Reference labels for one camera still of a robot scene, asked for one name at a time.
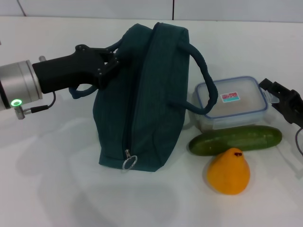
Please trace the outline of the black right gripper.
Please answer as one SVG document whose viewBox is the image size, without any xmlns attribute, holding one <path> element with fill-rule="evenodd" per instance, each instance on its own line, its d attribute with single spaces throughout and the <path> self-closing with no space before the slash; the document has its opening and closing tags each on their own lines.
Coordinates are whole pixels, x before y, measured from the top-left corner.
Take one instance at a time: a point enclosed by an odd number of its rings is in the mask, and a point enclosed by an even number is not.
<svg viewBox="0 0 303 227">
<path fill-rule="evenodd" d="M 277 82 L 264 79 L 259 86 L 273 95 L 278 95 L 279 103 L 273 103 L 272 107 L 278 111 L 290 124 L 303 124 L 303 100 L 298 92 L 289 90 Z"/>
</svg>

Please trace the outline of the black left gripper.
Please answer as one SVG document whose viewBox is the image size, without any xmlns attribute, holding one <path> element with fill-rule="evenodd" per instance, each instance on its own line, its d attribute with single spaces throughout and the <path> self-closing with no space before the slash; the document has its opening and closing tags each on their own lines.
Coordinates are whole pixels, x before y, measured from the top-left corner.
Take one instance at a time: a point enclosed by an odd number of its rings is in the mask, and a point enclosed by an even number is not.
<svg viewBox="0 0 303 227">
<path fill-rule="evenodd" d="M 106 48 L 77 45 L 71 55 L 32 65 L 41 91 L 51 93 L 81 84 L 106 89 L 119 72 L 120 62 Z"/>
</svg>

